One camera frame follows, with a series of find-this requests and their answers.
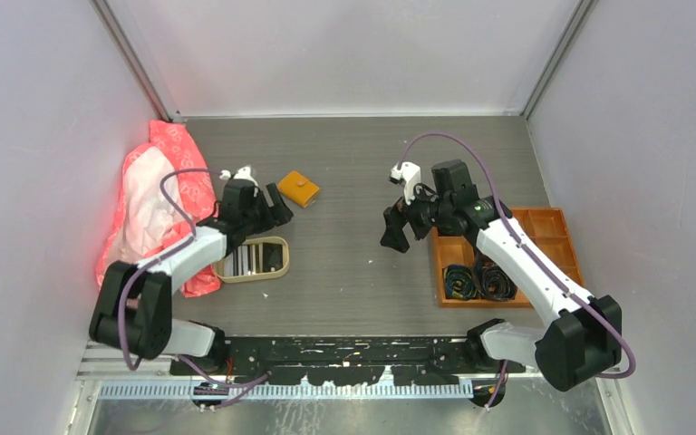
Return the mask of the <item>orange leather card holder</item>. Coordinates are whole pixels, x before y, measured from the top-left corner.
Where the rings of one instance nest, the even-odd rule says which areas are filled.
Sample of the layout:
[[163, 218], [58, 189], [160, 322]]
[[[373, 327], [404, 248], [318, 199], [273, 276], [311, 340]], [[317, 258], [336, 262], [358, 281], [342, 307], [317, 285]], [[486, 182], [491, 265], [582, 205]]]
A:
[[301, 208], [309, 207], [320, 193], [320, 188], [308, 177], [293, 170], [278, 183], [279, 192]]

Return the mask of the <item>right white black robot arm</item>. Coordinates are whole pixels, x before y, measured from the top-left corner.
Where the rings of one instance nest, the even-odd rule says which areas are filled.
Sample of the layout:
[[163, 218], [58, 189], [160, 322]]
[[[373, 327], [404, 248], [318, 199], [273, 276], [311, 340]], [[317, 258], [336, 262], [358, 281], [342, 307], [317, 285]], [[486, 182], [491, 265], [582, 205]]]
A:
[[418, 165], [404, 161], [391, 167], [389, 180], [401, 186], [402, 195], [383, 212], [382, 246], [407, 252], [406, 227], [416, 239], [432, 229], [462, 237], [517, 286], [543, 325], [524, 328], [493, 319], [471, 329], [469, 365], [478, 372], [502, 362], [534, 367], [561, 392], [594, 377], [613, 378], [627, 354], [620, 305], [611, 296], [593, 296], [556, 266], [497, 195], [479, 194], [462, 160], [436, 164], [431, 173], [429, 188]]

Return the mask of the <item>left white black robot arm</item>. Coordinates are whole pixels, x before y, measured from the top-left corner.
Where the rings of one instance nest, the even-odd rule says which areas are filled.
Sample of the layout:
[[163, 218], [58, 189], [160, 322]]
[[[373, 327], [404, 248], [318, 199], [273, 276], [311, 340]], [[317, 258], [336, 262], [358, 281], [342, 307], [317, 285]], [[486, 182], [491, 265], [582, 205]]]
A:
[[129, 370], [172, 356], [207, 374], [227, 365], [225, 333], [173, 315], [173, 296], [192, 277], [234, 253], [251, 236], [287, 224], [294, 214], [277, 185], [232, 178], [210, 214], [189, 224], [175, 246], [137, 263], [115, 261], [104, 273], [89, 327], [96, 343], [121, 351]]

